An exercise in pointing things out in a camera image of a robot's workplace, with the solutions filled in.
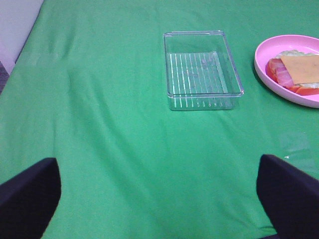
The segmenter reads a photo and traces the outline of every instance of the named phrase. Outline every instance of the table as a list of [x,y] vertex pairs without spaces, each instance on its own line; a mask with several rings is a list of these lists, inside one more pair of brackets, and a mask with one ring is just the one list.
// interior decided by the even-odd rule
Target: table
[[[255,239],[275,234],[259,158],[319,177],[318,110],[271,92],[263,40],[319,37],[319,1],[44,1],[0,96],[0,181],[56,157],[44,239]],[[223,30],[245,89],[228,111],[168,109],[163,33]]]

